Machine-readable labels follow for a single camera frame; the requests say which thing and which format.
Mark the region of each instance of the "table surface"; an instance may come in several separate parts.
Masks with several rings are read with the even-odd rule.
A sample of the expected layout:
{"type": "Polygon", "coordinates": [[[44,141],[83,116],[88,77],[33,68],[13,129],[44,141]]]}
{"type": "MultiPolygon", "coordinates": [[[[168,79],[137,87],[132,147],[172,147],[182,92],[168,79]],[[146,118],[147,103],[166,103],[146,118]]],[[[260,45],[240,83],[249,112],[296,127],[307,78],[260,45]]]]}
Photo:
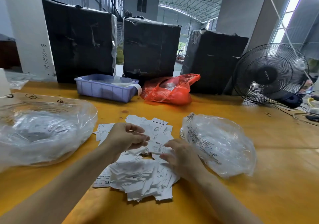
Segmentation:
{"type": "MultiPolygon", "coordinates": [[[[98,124],[123,122],[128,114],[157,117],[173,125],[176,138],[183,117],[191,112],[228,118],[241,125],[252,139],[257,164],[252,177],[238,175],[221,181],[265,223],[318,223],[319,128],[294,120],[274,107],[245,106],[240,97],[218,95],[192,95],[193,102],[187,106],[146,102],[137,96],[124,104],[79,96],[75,85],[57,83],[29,82],[20,92],[88,100],[98,109],[98,124]]],[[[0,215],[97,146],[92,134],[64,162],[14,167],[0,173],[0,215]]],[[[173,186],[173,201],[158,203],[148,197],[136,204],[126,198],[126,194],[111,188],[90,188],[63,224],[219,223],[203,195],[184,180],[173,186]]]]}

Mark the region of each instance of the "forearm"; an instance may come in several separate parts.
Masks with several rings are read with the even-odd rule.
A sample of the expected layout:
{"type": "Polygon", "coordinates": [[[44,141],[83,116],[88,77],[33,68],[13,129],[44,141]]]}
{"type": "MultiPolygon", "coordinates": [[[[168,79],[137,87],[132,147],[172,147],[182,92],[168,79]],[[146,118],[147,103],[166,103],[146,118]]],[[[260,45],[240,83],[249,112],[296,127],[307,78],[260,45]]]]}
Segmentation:
{"type": "Polygon", "coordinates": [[[195,183],[224,224],[262,224],[213,174],[201,174],[195,183]]]}
{"type": "Polygon", "coordinates": [[[60,224],[114,159],[108,146],[99,146],[64,170],[49,184],[0,218],[6,224],[60,224]]]}

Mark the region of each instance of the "black wrapped box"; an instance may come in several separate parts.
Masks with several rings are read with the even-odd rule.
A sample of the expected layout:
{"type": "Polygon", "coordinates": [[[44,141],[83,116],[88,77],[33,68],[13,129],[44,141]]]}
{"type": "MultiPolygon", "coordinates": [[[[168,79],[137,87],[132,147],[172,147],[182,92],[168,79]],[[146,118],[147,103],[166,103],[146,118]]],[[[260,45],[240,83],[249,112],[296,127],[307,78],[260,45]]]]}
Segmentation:
{"type": "Polygon", "coordinates": [[[181,74],[200,74],[191,93],[222,94],[248,38],[201,29],[191,32],[181,74]]]}
{"type": "Polygon", "coordinates": [[[180,25],[124,18],[123,76],[150,80],[173,76],[180,25]]]}
{"type": "Polygon", "coordinates": [[[116,17],[112,13],[54,0],[42,0],[42,4],[58,82],[114,74],[116,17]]]}

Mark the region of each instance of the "plastic tray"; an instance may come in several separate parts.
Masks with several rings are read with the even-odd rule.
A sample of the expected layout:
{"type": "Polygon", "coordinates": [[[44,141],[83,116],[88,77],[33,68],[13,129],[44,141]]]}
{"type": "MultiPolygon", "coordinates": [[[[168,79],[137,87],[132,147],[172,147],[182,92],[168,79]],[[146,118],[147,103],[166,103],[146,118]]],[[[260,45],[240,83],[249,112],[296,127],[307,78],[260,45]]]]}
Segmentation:
{"type": "MultiPolygon", "coordinates": [[[[129,102],[132,97],[138,92],[138,90],[134,86],[130,87],[119,87],[115,85],[110,85],[103,82],[95,82],[96,81],[104,81],[114,79],[112,75],[103,75],[103,74],[92,74],[77,77],[74,80],[77,82],[77,89],[80,95],[88,95],[93,97],[99,97],[103,99],[108,99],[111,101],[120,101],[120,102],[129,102]]],[[[120,77],[121,81],[126,83],[128,78],[120,77]]]]}

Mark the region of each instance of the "hand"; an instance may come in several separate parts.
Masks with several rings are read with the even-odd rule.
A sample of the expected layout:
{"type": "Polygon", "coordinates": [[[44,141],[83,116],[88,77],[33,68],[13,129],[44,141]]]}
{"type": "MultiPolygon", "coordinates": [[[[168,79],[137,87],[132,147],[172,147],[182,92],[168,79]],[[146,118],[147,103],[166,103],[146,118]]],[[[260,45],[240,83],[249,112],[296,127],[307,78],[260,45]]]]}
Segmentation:
{"type": "Polygon", "coordinates": [[[147,146],[149,136],[143,134],[145,130],[131,123],[116,123],[110,130],[107,138],[101,145],[107,146],[114,151],[115,162],[120,154],[129,149],[147,146]]]}
{"type": "Polygon", "coordinates": [[[194,147],[185,140],[173,139],[168,141],[165,147],[171,147],[175,156],[172,154],[161,154],[160,158],[169,162],[173,171],[180,177],[196,182],[202,175],[208,173],[205,166],[199,159],[194,147]]]}

